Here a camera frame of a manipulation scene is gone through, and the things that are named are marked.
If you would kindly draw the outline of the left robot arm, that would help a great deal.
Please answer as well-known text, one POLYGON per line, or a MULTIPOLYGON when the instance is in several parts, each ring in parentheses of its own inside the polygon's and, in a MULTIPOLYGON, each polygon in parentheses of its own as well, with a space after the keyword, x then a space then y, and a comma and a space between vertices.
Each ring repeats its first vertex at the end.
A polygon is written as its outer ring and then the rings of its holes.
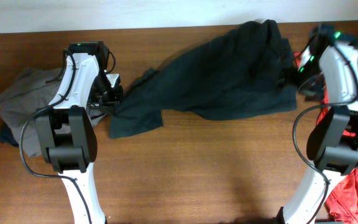
POLYGON ((64 49, 63 77, 56 95, 33 117, 44 161, 66 189, 75 223, 106 223, 94 182, 98 143, 88 110, 114 112, 123 96, 114 58, 102 41, 64 49))

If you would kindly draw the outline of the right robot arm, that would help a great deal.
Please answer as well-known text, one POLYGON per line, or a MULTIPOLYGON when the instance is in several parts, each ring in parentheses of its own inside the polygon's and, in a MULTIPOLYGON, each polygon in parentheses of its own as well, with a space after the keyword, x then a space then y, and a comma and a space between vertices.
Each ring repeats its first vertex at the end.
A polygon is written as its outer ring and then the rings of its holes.
POLYGON ((280 208, 275 223, 315 223, 334 188, 358 168, 358 41, 329 24, 316 26, 298 54, 297 69, 286 77, 298 91, 318 102, 295 119, 292 140, 298 149, 300 119, 319 109, 323 117, 312 130, 306 154, 308 166, 291 200, 280 208))

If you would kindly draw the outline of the dark green Nike t-shirt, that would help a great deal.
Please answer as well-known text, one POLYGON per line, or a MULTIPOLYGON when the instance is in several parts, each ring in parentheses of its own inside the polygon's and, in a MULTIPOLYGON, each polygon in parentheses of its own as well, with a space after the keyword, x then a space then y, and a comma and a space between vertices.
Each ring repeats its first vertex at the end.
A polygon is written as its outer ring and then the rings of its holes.
POLYGON ((273 20, 241 24, 135 79, 109 125, 111 139, 162 127, 162 111, 225 121, 296 109, 285 82, 293 51, 273 20))

